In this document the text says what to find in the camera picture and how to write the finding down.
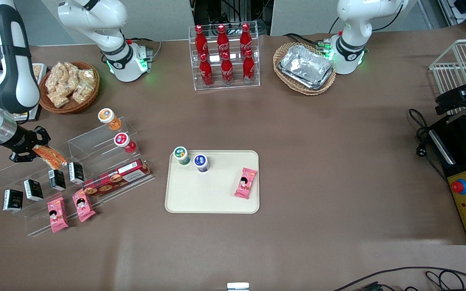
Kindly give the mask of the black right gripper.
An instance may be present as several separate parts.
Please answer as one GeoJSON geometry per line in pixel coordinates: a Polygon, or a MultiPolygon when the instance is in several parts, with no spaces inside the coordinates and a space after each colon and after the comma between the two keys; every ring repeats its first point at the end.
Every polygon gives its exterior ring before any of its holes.
{"type": "Polygon", "coordinates": [[[44,127],[35,127],[35,131],[30,131],[24,127],[17,127],[13,136],[2,146],[9,149],[12,154],[10,160],[16,163],[32,162],[35,153],[31,153],[37,144],[48,146],[51,138],[44,127]]]}

